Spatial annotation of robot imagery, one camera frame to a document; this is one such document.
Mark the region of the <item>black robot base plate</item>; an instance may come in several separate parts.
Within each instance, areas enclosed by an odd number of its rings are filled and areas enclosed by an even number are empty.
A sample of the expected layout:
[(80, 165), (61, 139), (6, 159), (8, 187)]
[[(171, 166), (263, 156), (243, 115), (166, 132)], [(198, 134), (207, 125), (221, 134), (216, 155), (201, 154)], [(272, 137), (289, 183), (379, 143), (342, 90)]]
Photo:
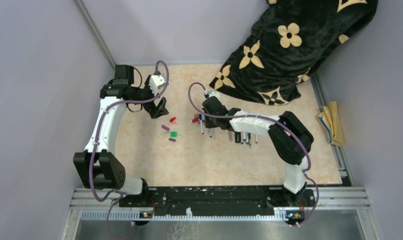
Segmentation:
[(300, 210), (313, 207), (314, 192), (304, 188), (292, 194), (282, 186), (171, 186), (150, 187), (139, 195), (126, 195), (122, 208), (148, 208), (157, 217), (251, 217), (272, 216), (279, 207)]

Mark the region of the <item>blue cap white marker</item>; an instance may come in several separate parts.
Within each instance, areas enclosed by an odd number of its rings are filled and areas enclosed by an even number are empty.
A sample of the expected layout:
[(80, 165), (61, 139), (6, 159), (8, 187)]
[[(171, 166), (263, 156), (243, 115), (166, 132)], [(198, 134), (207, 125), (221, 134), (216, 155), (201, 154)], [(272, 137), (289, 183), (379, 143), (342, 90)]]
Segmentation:
[(200, 131), (201, 131), (201, 134), (203, 135), (205, 133), (205, 131), (204, 131), (203, 115), (201, 113), (198, 115), (198, 120), (199, 120), (199, 124), (200, 124)]

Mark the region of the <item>magenta pen cap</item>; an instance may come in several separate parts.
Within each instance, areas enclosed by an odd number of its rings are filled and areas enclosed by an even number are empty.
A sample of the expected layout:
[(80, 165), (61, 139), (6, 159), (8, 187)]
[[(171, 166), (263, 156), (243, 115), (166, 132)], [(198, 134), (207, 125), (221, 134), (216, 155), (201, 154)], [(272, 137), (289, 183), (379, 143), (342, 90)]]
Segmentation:
[(162, 125), (161, 127), (162, 127), (164, 130), (166, 130), (166, 131), (169, 131), (169, 130), (170, 130), (170, 128), (167, 127), (167, 126), (165, 126), (165, 125)]

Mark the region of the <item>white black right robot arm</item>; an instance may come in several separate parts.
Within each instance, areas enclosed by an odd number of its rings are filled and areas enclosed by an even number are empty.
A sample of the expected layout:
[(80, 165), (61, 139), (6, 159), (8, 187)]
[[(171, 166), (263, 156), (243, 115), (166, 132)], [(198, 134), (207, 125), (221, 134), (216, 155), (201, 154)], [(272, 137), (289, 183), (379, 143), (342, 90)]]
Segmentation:
[(305, 172), (309, 170), (314, 137), (291, 111), (278, 116), (249, 113), (239, 108), (227, 109), (216, 96), (206, 96), (202, 103), (207, 128), (269, 137), (278, 156), (285, 162), (283, 201), (296, 206), (303, 200)]

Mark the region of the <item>green cap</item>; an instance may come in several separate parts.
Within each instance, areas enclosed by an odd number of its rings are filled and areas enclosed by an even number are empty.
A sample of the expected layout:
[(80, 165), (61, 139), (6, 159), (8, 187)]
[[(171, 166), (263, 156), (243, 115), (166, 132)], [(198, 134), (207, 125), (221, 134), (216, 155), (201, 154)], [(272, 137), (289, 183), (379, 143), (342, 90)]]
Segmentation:
[(178, 136), (178, 132), (177, 132), (177, 131), (171, 131), (171, 132), (169, 133), (169, 136), (170, 136), (171, 138), (176, 138), (176, 137)]

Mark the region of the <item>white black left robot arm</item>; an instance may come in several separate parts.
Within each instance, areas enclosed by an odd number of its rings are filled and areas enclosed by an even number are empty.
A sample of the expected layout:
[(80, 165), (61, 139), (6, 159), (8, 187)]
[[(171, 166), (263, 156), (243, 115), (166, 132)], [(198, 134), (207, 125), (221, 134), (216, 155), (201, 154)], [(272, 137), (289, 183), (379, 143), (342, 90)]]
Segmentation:
[(104, 198), (97, 194), (97, 190), (130, 195), (138, 207), (147, 205), (150, 200), (145, 180), (128, 175), (116, 158), (115, 150), (120, 123), (130, 104), (139, 105), (151, 119), (169, 113), (167, 100), (162, 96), (169, 84), (169, 75), (161, 74), (161, 63), (156, 63), (154, 72), (143, 82), (144, 86), (133, 86), (134, 73), (138, 71), (134, 66), (116, 65), (113, 78), (99, 92), (96, 124), (84, 150), (74, 154), (73, 164), (84, 188), (91, 190), (100, 202)]

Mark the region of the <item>green black marker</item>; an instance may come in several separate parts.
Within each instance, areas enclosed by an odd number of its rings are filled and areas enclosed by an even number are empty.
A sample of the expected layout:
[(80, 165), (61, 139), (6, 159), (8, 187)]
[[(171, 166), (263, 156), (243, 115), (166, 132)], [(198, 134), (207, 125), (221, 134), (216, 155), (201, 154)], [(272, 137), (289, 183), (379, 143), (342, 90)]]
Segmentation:
[(240, 132), (235, 132), (234, 133), (234, 141), (235, 141), (235, 143), (240, 144), (241, 140), (242, 140), (241, 133)]

